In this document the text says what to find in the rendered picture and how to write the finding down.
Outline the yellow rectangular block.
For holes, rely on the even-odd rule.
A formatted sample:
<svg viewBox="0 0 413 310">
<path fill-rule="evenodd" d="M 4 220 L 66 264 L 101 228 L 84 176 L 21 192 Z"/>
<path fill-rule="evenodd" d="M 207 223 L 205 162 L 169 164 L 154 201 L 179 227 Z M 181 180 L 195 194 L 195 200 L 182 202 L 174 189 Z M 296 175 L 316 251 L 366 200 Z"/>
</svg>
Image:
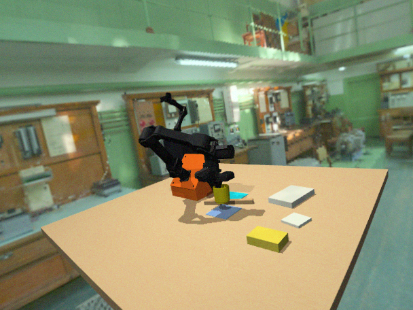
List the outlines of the yellow rectangular block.
<svg viewBox="0 0 413 310">
<path fill-rule="evenodd" d="M 289 242 L 288 232 L 256 226 L 247 236 L 247 244 L 280 252 Z"/>
</svg>

